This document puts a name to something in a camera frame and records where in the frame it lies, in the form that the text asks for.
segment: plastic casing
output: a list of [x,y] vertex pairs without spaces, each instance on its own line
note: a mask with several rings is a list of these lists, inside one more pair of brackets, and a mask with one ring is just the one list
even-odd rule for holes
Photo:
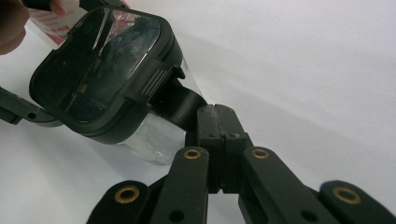
[[[45,97],[46,86],[42,83],[46,76],[55,72],[53,68],[56,66],[53,63],[58,62],[60,57],[77,57],[77,55],[65,54],[64,51],[68,45],[78,42],[74,33],[84,29],[84,21],[96,10],[117,10],[151,18],[160,24],[161,31],[153,46],[134,69],[134,73],[112,97],[112,102],[106,111],[93,120],[78,120],[72,118],[48,97]],[[85,53],[84,45],[86,43],[80,41],[79,44],[81,45],[81,54]],[[155,108],[152,108],[150,100],[156,97],[164,83],[171,78],[172,73],[169,71],[174,66],[179,67],[181,62],[181,49],[170,24],[165,19],[131,9],[100,7],[87,13],[70,31],[65,43],[59,49],[53,50],[39,65],[31,79],[30,94],[32,99],[74,132],[105,144],[116,144],[132,135],[149,111],[155,113]]]

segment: white backdrop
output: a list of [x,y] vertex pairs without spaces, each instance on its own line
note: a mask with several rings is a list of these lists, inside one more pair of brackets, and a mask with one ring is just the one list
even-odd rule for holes
[[[171,23],[204,97],[233,108],[256,146],[313,189],[345,180],[396,214],[396,2],[129,3]],[[0,57],[0,85],[28,98],[49,51],[28,30]],[[84,223],[114,184],[169,169],[65,127],[0,122],[0,143],[0,223]],[[243,223],[236,196],[211,195],[208,223]]]

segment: brass insert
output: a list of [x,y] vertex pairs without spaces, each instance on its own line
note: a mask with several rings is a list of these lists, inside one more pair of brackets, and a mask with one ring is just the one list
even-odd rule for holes
[[270,154],[263,149],[254,149],[252,151],[252,154],[257,159],[267,159],[268,157],[270,157]]
[[190,149],[184,152],[184,157],[190,160],[198,159],[201,157],[201,152],[197,149]]
[[361,196],[359,196],[355,190],[346,187],[335,187],[332,189],[332,194],[334,194],[337,199],[343,201],[344,203],[361,203]]
[[117,203],[132,203],[139,197],[139,189],[135,186],[126,186],[119,189],[114,195]]

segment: transparent plastic lid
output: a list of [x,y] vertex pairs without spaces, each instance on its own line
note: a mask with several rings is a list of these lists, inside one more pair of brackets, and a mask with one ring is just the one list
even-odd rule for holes
[[90,12],[37,76],[36,90],[81,122],[97,119],[155,44],[154,19],[113,8]]

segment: hand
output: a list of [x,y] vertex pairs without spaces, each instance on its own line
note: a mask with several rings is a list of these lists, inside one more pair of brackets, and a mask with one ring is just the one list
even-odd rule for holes
[[[3,55],[17,48],[25,37],[29,11],[21,0],[0,1],[0,55]],[[52,0],[50,6],[56,14],[65,14],[58,1]]]

